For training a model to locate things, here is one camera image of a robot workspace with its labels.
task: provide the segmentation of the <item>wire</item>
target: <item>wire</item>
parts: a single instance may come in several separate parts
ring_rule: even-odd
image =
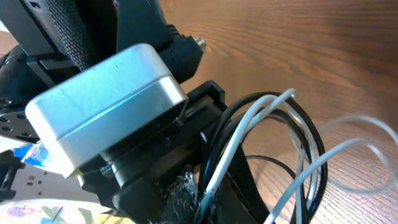
[[[369,139],[364,139],[364,138],[356,138],[356,139],[347,140],[347,141],[335,146],[333,149],[329,150],[328,152],[324,153],[324,155],[320,156],[316,161],[311,163],[300,175],[298,175],[296,177],[296,179],[292,182],[292,184],[282,194],[281,198],[276,203],[274,209],[271,211],[271,214],[267,217],[264,224],[271,224],[275,221],[276,217],[278,216],[280,211],[283,209],[284,205],[287,203],[289,198],[293,195],[293,193],[296,191],[296,189],[298,187],[300,187],[300,185],[305,181],[305,179],[308,178],[309,175],[311,175],[311,173],[314,170],[318,169],[328,159],[332,158],[334,155],[347,149],[348,147],[351,147],[355,144],[364,144],[364,143],[372,144],[373,142]]]
[[[296,174],[289,166],[287,166],[283,162],[278,161],[277,159],[274,159],[272,157],[252,155],[252,156],[246,156],[246,159],[262,159],[265,161],[272,162],[272,163],[278,165],[279,167],[283,168],[292,177],[292,179],[296,178]],[[292,215],[292,219],[290,220],[290,223],[296,223],[297,220],[299,220],[297,223],[309,223],[308,210],[307,210],[306,204],[304,202],[305,198],[304,198],[303,185],[301,185],[300,194],[298,196],[296,196],[296,198],[298,198],[298,200],[296,200],[295,210],[293,211],[293,215]]]
[[[288,113],[290,113],[303,127],[304,133],[306,135],[306,138],[308,139],[308,143],[310,145],[310,153],[311,153],[311,157],[316,159],[316,152],[315,152],[315,147],[313,145],[314,142],[314,137],[313,137],[313,133],[311,132],[310,128],[307,125],[307,122],[305,122],[300,115],[290,106],[288,105],[286,102],[282,102],[281,106],[284,107]],[[252,121],[250,122],[249,128],[253,128],[255,127],[255,125],[257,125],[259,122],[261,122],[261,118],[263,118],[263,112],[257,114]],[[309,191],[309,195],[308,195],[308,199],[307,199],[307,206],[308,208],[310,208],[312,206],[312,202],[314,200],[315,194],[316,194],[316,189],[317,189],[317,184],[318,184],[318,171],[316,170],[316,172],[314,172],[312,174],[312,181],[310,183],[310,191]]]
[[[342,118],[338,118],[331,123],[325,125],[320,129],[320,132],[325,132],[327,129],[330,129],[333,126],[336,126],[337,124],[340,123],[345,123],[348,121],[365,121],[369,122],[372,124],[375,124],[376,126],[382,128],[385,130],[391,138],[394,140],[396,146],[398,147],[398,135],[397,133],[390,128],[386,123],[383,123],[382,121],[372,118],[369,116],[363,116],[363,115],[352,115],[352,116],[345,116]],[[346,185],[343,185],[337,181],[333,181],[333,183],[343,189],[347,190],[350,192],[354,192],[357,194],[379,194],[382,192],[385,192],[387,190],[390,190],[394,186],[398,188],[398,177],[396,175],[396,172],[391,165],[390,161],[388,158],[376,147],[376,145],[373,143],[372,140],[370,139],[365,139],[365,138],[355,138],[355,139],[350,139],[347,140],[337,146],[335,146],[333,149],[330,151],[324,153],[324,155],[320,156],[314,163],[310,164],[307,169],[305,169],[300,175],[297,176],[297,178],[293,181],[293,183],[289,186],[289,188],[284,192],[284,194],[281,196],[279,201],[277,202],[276,206],[274,207],[273,211],[271,211],[271,214],[267,217],[265,220],[264,224],[266,223],[273,223],[280,211],[282,210],[283,206],[285,203],[288,201],[288,199],[292,196],[294,191],[302,184],[302,182],[313,172],[314,169],[318,169],[323,163],[325,163],[327,160],[335,156],[336,154],[346,150],[347,148],[357,145],[357,144],[365,144],[370,150],[377,155],[377,157],[380,159],[380,161],[387,167],[388,171],[390,172],[392,176],[392,180],[388,183],[385,184],[383,187],[378,188],[378,189],[373,189],[373,190],[364,190],[364,189],[352,189]]]
[[[220,134],[220,130],[223,130],[223,126],[226,125],[226,123],[228,122],[228,120],[230,119],[230,117],[232,117],[233,113],[235,111],[237,111],[240,107],[242,107],[243,105],[250,103],[253,100],[256,100],[260,97],[262,97],[265,94],[269,94],[269,95],[275,95],[275,96],[279,96],[280,93],[276,93],[276,92],[262,92],[262,93],[253,93],[251,95],[245,96],[244,98],[238,100],[237,102],[233,103],[229,108],[227,108],[227,110],[224,111],[223,115],[221,116],[220,122],[218,124],[217,130],[218,131],[212,131],[212,135],[209,142],[215,142],[215,140],[212,139],[219,139],[218,135]],[[320,138],[320,135],[318,133],[318,130],[316,129],[315,125],[312,123],[310,117],[308,116],[308,114],[301,108],[301,106],[299,104],[297,104],[292,98],[287,99],[286,101],[291,108],[297,112],[297,114],[293,114],[294,118],[296,120],[298,120],[298,122],[301,125],[307,125],[309,130],[310,130],[310,134],[313,136],[313,140],[315,141],[315,145],[318,149],[318,153],[319,155],[322,155],[323,153],[325,153],[325,148],[323,146],[322,143],[322,139]],[[203,191],[203,183],[205,183],[203,180],[204,177],[206,177],[204,175],[204,173],[211,173],[210,171],[208,172],[203,172],[203,170],[205,168],[209,168],[209,166],[205,166],[205,163],[208,162],[209,160],[203,160],[202,161],[202,166],[201,166],[201,172],[200,172],[200,184],[199,184],[199,189]],[[325,193],[326,190],[326,184],[327,184],[327,179],[328,179],[328,168],[327,168],[327,163],[324,163],[321,166],[321,172],[320,172],[320,184],[319,184],[319,189],[316,192],[316,196],[315,199],[313,200],[313,202],[311,203],[309,209],[308,209],[308,216],[309,219],[311,219],[313,217],[313,215],[315,214],[316,210],[319,207],[319,204],[322,200],[323,194]]]
[[[273,95],[278,95],[278,93],[274,93],[274,92],[265,92],[265,93],[272,93]],[[256,98],[259,98],[259,96],[261,94],[262,93],[255,93],[255,94],[252,94],[252,95],[249,95],[249,96],[245,96],[244,98],[238,100],[237,102],[233,103],[230,107],[228,107],[227,110],[221,116],[221,121],[219,122],[219,125],[216,128],[216,133],[213,133],[213,137],[214,136],[219,136],[219,134],[217,133],[218,130],[220,130],[221,129],[220,127],[223,127],[224,124],[228,121],[227,118],[230,118],[233,115],[233,113],[238,110],[237,107],[243,106],[246,103],[249,103],[249,100],[255,100]],[[305,133],[306,133],[307,137],[309,139],[311,139],[309,141],[310,142],[310,149],[308,149],[308,148],[305,148],[305,149],[310,152],[310,153],[307,153],[307,154],[311,154],[312,157],[316,158],[315,147],[313,145],[313,140],[312,140],[313,139],[313,137],[312,137],[313,134],[312,133],[314,131],[311,131],[311,129],[306,125],[307,122],[305,122],[304,120],[300,119],[301,116],[299,116],[298,113],[296,111],[294,111],[294,110],[297,110],[298,112],[300,112],[304,116],[307,116],[307,120],[310,121],[310,119],[308,118],[308,115],[303,111],[303,109],[301,109],[301,107],[298,104],[296,104],[296,102],[293,99],[289,98],[289,102],[290,102],[290,104],[292,106],[288,105],[285,102],[282,103],[282,106],[284,108],[286,108],[289,111],[290,114],[293,114],[295,119],[298,119],[298,121],[305,126],[305,130],[306,130]],[[251,121],[250,127],[248,129],[252,129],[256,124],[261,122],[264,119],[266,112],[268,112],[268,111],[261,111],[260,113],[258,113],[255,116],[255,118]],[[315,132],[317,132],[315,126],[313,124],[312,124],[312,126],[313,126],[312,130],[315,130]],[[214,138],[211,138],[210,141],[209,141],[209,146],[210,146],[210,149],[211,149],[211,150],[209,150],[210,151],[210,156],[203,161],[203,162],[207,161],[206,163],[202,162],[202,166],[201,166],[201,173],[200,173],[200,178],[199,178],[199,189],[200,189],[200,192],[203,192],[204,185],[209,183],[211,175],[214,173],[218,158],[221,155],[220,151],[215,151],[214,143],[212,143],[212,139],[214,139]],[[317,144],[317,148],[318,148],[319,153],[321,154],[322,150],[323,150],[322,141],[320,141],[320,144]],[[312,181],[311,181],[310,191],[309,191],[309,195],[308,195],[308,201],[307,201],[308,207],[310,206],[310,204],[312,203],[312,201],[314,200],[314,197],[315,197],[315,191],[317,189],[317,178],[318,178],[318,175],[317,175],[316,172],[314,172],[314,174],[312,175]]]
[[[292,94],[294,94],[295,90],[294,89],[289,89],[285,91],[283,94],[281,94],[279,97],[276,97],[274,95],[266,95],[258,99],[245,113],[243,116],[241,122],[239,123],[238,127],[236,128],[234,134],[231,137],[231,140],[229,141],[225,153],[221,156],[220,163],[217,165],[217,168],[212,175],[209,184],[206,187],[206,192],[201,200],[201,214],[204,215],[206,212],[206,209],[209,205],[209,202],[211,198],[214,196],[214,193],[217,191],[217,188],[220,186],[220,183],[222,181],[222,178],[225,175],[225,172],[229,166],[229,164],[232,161],[233,155],[239,146],[243,136],[246,134],[246,130],[255,116],[255,114],[258,112],[260,107],[266,103],[268,103],[271,100],[274,100],[269,106],[267,106],[265,109],[263,109],[260,113],[261,116],[264,118],[272,111],[274,110],[278,105],[280,105],[283,101],[288,99]]]
[[[338,118],[338,119],[330,122],[329,124],[326,124],[322,128],[320,128],[319,132],[324,133],[328,129],[330,129],[338,124],[345,123],[348,121],[364,121],[364,122],[368,122],[368,123],[376,125],[377,127],[385,130],[391,136],[391,138],[394,140],[396,146],[398,147],[398,135],[390,126],[388,126],[386,123],[378,120],[377,118],[372,118],[372,117],[364,116],[364,115],[351,115],[351,116],[345,116],[342,118]],[[366,190],[366,189],[352,189],[351,187],[344,185],[344,184],[338,182],[337,180],[334,180],[331,178],[329,178],[329,181],[333,185],[337,186],[338,188],[340,188],[342,190],[356,193],[356,194],[362,194],[362,195],[381,194],[387,190],[394,188],[394,186],[396,186],[398,188],[398,177],[395,172],[395,168],[392,166],[390,160],[376,146],[373,146],[373,145],[367,145],[367,146],[372,151],[374,151],[374,153],[377,155],[379,160],[384,164],[384,166],[387,168],[387,170],[391,174],[392,178],[391,178],[390,182],[384,184],[380,188]]]
[[[51,224],[55,221],[55,219],[57,219],[57,217],[58,217],[58,215],[60,214],[60,212],[62,211],[62,209],[63,209],[63,207],[61,207],[61,208],[58,210],[57,214],[55,214],[53,220],[51,221]]]
[[[297,175],[299,175],[301,173],[301,171],[303,170],[303,165],[304,165],[304,155],[301,154],[300,155],[300,159],[298,161],[298,167],[297,167]],[[298,224],[302,224],[303,222],[303,216],[302,216],[302,208],[306,207],[306,205],[302,206],[303,202],[302,202],[302,198],[303,198],[303,194],[301,194],[301,190],[303,188],[303,184],[301,184],[300,188],[296,190],[296,221]]]
[[[212,153],[216,154],[216,152],[220,152],[222,149],[224,148],[224,145],[228,142],[228,140],[230,139],[230,137],[232,136],[232,134],[234,133],[236,127],[238,126],[239,122],[241,121],[242,117],[244,114],[240,114],[237,117],[235,117],[231,122],[228,123],[228,125],[223,129],[223,131],[221,132],[219,138],[218,138],[218,142],[217,144],[214,146]],[[293,133],[296,134],[296,136],[298,137],[298,139],[300,140],[300,142],[302,143],[302,146],[304,147],[305,152],[308,152],[308,158],[311,161],[311,156],[309,153],[309,146],[308,146],[308,141],[307,138],[305,137],[302,129],[294,122],[294,120],[285,112],[282,111],[280,109],[275,109],[269,116],[266,116],[265,119],[274,119],[278,122],[284,123],[286,124]],[[304,196],[304,187],[302,186],[302,195]],[[307,217],[307,208],[303,209],[303,217]],[[290,220],[290,223],[296,223],[296,218],[295,218],[296,214],[295,214],[295,209],[293,211],[293,215],[292,215],[292,219]]]

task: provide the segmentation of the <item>black cable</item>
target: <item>black cable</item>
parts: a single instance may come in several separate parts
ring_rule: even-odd
[[[277,159],[274,159],[272,157],[251,155],[251,156],[246,156],[246,159],[262,159],[265,161],[272,162],[272,163],[280,166],[281,168],[283,168],[293,179],[296,178],[295,172],[289,166],[287,166],[283,162],[281,162]],[[303,184],[300,186],[300,191],[301,191],[301,207],[302,207],[303,223],[309,223],[307,203],[306,203],[307,199],[304,197],[304,185]],[[293,214],[292,214],[292,218],[290,219],[290,223],[291,224],[296,223],[296,209],[295,208],[293,210]]]
[[[60,212],[62,211],[62,209],[63,209],[63,207],[61,207],[61,208],[58,210],[57,214],[55,214],[53,220],[51,221],[51,224],[52,224],[52,223],[55,221],[55,219],[58,217],[58,215],[60,214]]]
[[[234,127],[234,128],[228,128],[228,131],[223,130],[221,132],[221,134],[218,135],[217,142],[215,142],[215,145],[211,147],[210,155],[208,156],[207,161],[204,161],[204,162],[202,161],[201,172],[200,172],[201,182],[199,182],[199,188],[201,190],[204,190],[205,187],[207,186],[207,184],[209,183],[211,176],[213,175],[214,170],[216,169],[218,160],[221,156],[221,153],[223,151],[225,144],[228,142],[228,139],[232,136],[236,127],[238,127],[238,124],[243,116],[244,116],[244,114],[240,114],[235,119],[233,119],[230,123],[228,123],[227,127],[229,126],[229,127]],[[312,158],[311,158],[310,147],[309,147],[307,138],[305,137],[301,128],[296,124],[296,122],[294,122],[294,120],[285,111],[282,111],[280,109],[275,109],[274,111],[272,111],[269,114],[269,116],[267,116],[265,119],[268,119],[268,118],[283,122],[291,127],[291,129],[297,135],[300,142],[303,144],[303,148],[305,149],[308,160],[311,162]]]
[[[219,134],[220,134],[221,130],[224,129],[224,127],[228,123],[229,119],[239,108],[241,108],[242,106],[244,106],[252,101],[258,100],[260,97],[262,97],[264,95],[279,96],[280,93],[277,93],[277,92],[253,93],[248,96],[245,96],[244,98],[241,98],[240,100],[233,103],[230,107],[228,107],[227,110],[225,110],[223,115],[221,116],[221,119],[220,119],[217,127],[211,133],[211,138],[208,141],[208,150],[207,151],[210,153],[213,151],[213,145],[214,145],[216,139],[219,140]],[[288,103],[293,108],[293,110],[295,110],[298,113],[298,115],[300,115],[300,117],[303,119],[303,121],[307,124],[307,126],[314,138],[315,145],[317,146],[317,149],[318,149],[318,153],[321,156],[323,153],[325,153],[325,148],[323,146],[323,142],[319,135],[319,132],[316,129],[315,125],[313,124],[312,120],[310,119],[308,114],[303,110],[303,108],[298,103],[296,103],[292,98],[288,98],[286,100],[286,103]],[[208,176],[208,175],[211,176],[214,172],[214,170],[211,171],[212,168],[210,166],[208,166],[208,161],[209,161],[208,159],[205,159],[202,161],[202,164],[201,164],[201,171],[200,171],[200,177],[199,177],[200,194],[203,194],[203,189],[207,185],[207,184],[204,184],[205,176]],[[317,209],[320,205],[323,194],[325,193],[325,190],[326,190],[327,178],[328,178],[328,166],[327,166],[327,163],[324,163],[321,166],[320,185],[319,185],[318,191],[316,193],[314,201],[311,203],[310,208],[308,209],[309,220],[311,220],[313,218],[315,212],[317,211]]]
[[[228,140],[235,132],[235,130],[238,127],[238,124],[242,120],[243,116],[244,116],[244,114],[240,114],[239,116],[234,118],[230,123],[228,123],[226,125],[226,127],[222,130],[221,134],[219,135],[218,141],[216,142],[216,144],[213,147],[213,150],[211,151],[210,156],[209,156],[209,161],[211,161],[210,162],[211,164],[212,163],[217,164],[218,159],[221,156],[221,153],[222,153],[222,150],[223,150],[225,144],[227,144]],[[265,119],[269,119],[269,118],[283,122],[283,123],[287,124],[293,130],[293,132],[297,135],[298,139],[302,143],[302,146],[305,149],[308,149],[308,150],[306,150],[306,152],[308,152],[307,156],[308,156],[309,160],[311,161],[311,155],[310,155],[309,144],[308,144],[307,138],[305,137],[305,135],[304,135],[303,131],[300,129],[300,127],[294,122],[294,120],[285,111],[282,111],[279,109],[274,110],[269,116],[265,117]],[[301,186],[300,190],[302,191],[301,196],[302,196],[302,206],[303,206],[303,209],[302,209],[303,223],[308,223],[309,219],[308,219],[308,212],[307,212],[307,206],[306,206],[307,200],[304,197],[303,185]],[[247,205],[249,205],[249,202],[245,199],[244,195],[241,195],[241,198],[243,199],[243,204],[245,205],[245,207],[247,208],[249,213],[251,213],[252,212],[251,208],[247,207]],[[295,216],[292,217],[292,223],[295,223]]]

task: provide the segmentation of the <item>metal screw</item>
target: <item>metal screw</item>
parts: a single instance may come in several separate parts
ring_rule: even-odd
[[[7,127],[7,126],[1,127],[1,129],[5,130],[5,131],[12,131],[12,128]]]
[[[19,119],[26,119],[26,116],[24,114],[19,114],[17,115],[17,118]]]

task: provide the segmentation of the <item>screw hole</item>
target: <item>screw hole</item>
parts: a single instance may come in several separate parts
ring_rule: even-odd
[[[169,138],[165,138],[165,139],[164,139],[164,144],[165,144],[167,147],[169,147],[169,146],[171,145],[170,139],[169,139]]]
[[[4,117],[1,117],[1,118],[0,118],[0,121],[1,121],[1,122],[10,122],[10,120],[9,120],[9,119],[7,119],[7,118],[4,118]]]
[[[12,128],[7,127],[7,126],[1,127],[1,129],[5,130],[5,131],[12,131]]]
[[[40,5],[37,2],[29,2],[33,8],[41,9]]]
[[[19,114],[19,115],[17,115],[17,118],[19,118],[19,119],[26,119],[26,116],[23,115],[23,114]]]

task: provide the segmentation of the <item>black plastic part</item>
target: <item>black plastic part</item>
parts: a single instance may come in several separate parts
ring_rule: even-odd
[[[203,51],[193,37],[178,35],[165,50],[159,52],[167,68],[178,83],[193,77],[201,60]]]
[[[222,111],[225,110],[225,91],[213,80],[206,81],[188,93],[188,106],[205,96],[209,96],[213,100],[213,104]]]
[[[144,178],[136,180],[116,196],[114,203],[120,212],[136,223],[156,222],[162,214],[164,203],[159,199],[151,183]]]
[[[0,153],[0,203],[15,197],[16,191],[11,190],[11,186],[18,169],[24,167],[21,158],[14,157],[11,150]]]
[[[46,69],[43,67],[37,57],[29,58],[27,64],[49,88],[55,86],[55,82],[50,78]]]
[[[235,155],[229,165],[228,172],[235,180],[243,195],[247,198],[252,209],[253,217],[259,222],[263,223],[269,215],[268,208],[262,201],[260,193],[257,189],[256,182],[251,175],[250,167],[244,155],[242,147],[239,145]]]
[[[59,68],[70,68],[76,66],[75,63],[69,58],[54,60],[54,58],[42,59],[40,63],[46,70],[54,70]]]
[[[30,99],[48,89],[27,65],[27,60],[20,46],[0,59],[0,98],[11,102],[9,108],[24,107]]]
[[[34,128],[26,119],[24,108],[0,114],[0,135],[34,144],[40,142]]]
[[[53,43],[26,7],[23,1],[0,1],[0,20],[28,56],[55,53]]]
[[[215,196],[216,221],[218,223],[258,223],[240,202],[231,183],[224,178]]]
[[[81,188],[87,192],[96,194],[102,206],[115,208],[112,197],[120,191],[120,187],[114,176],[105,177],[98,170],[99,167],[104,167],[106,165],[107,163],[104,159],[97,156],[81,167],[80,171],[82,173],[87,173],[81,176]]]
[[[119,0],[118,52],[140,43],[160,50],[172,40],[158,10],[147,0]]]
[[[181,111],[183,111],[185,105],[186,102],[179,103],[178,105],[174,106],[170,110],[163,113],[162,116],[160,116],[159,118],[156,118],[155,120],[151,121],[149,124],[146,124],[144,127],[140,128],[139,130],[130,134],[128,137],[122,139],[115,145],[111,146],[105,152],[101,153],[102,158],[104,158],[105,161],[112,163],[113,160],[120,159],[120,156],[123,155],[124,153],[131,152],[131,149],[139,147],[142,144],[145,144],[144,141],[145,139],[148,139],[150,136],[155,135],[161,129],[165,128],[170,123],[172,123],[172,121],[176,119],[176,117],[181,113]],[[112,164],[115,166],[113,168],[116,168],[116,170],[120,168],[118,167],[120,166],[120,164],[117,163],[112,163]],[[134,176],[138,172],[139,170],[134,169],[133,172],[127,172],[126,174],[122,175]]]
[[[119,159],[112,160],[113,171],[116,178],[120,178],[118,181],[122,188],[114,198],[115,207],[133,221],[159,222],[177,176],[187,164],[195,166],[200,163],[200,132],[209,135],[221,114],[208,97],[214,95],[214,86],[205,86],[207,88],[202,85],[188,94],[190,106],[183,124],[175,122]]]

